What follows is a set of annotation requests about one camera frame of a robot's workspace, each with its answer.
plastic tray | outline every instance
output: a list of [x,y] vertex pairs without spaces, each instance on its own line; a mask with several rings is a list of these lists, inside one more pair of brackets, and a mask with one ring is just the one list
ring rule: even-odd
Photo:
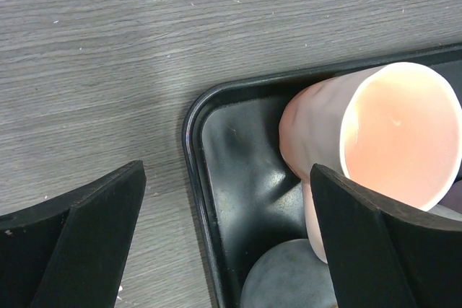
[[285,105],[315,82],[394,61],[432,67],[462,100],[459,44],[220,84],[195,101],[183,149],[220,308],[239,307],[245,278],[262,254],[307,237],[300,181],[278,149]]

cup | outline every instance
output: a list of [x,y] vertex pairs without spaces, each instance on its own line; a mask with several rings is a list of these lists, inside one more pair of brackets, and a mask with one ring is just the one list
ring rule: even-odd
[[310,189],[315,163],[423,211],[451,187],[462,159],[462,109],[449,83],[415,63],[392,63],[316,83],[279,124],[279,148],[302,180],[308,238],[327,263]]

purple object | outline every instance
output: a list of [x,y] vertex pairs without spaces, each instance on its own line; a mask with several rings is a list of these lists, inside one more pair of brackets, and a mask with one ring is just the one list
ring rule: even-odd
[[454,183],[440,205],[462,214],[462,180]]

tabletop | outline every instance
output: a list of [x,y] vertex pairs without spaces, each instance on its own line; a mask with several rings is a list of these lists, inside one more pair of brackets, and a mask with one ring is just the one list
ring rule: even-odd
[[225,81],[462,42],[461,0],[0,0],[0,215],[133,159],[116,307],[210,307],[180,142]]

table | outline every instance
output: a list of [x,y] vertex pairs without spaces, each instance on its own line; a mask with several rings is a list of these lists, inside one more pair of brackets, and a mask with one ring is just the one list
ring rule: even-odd
[[461,0],[0,0],[0,215],[142,159],[116,307],[210,307],[180,144],[195,98],[461,41]]

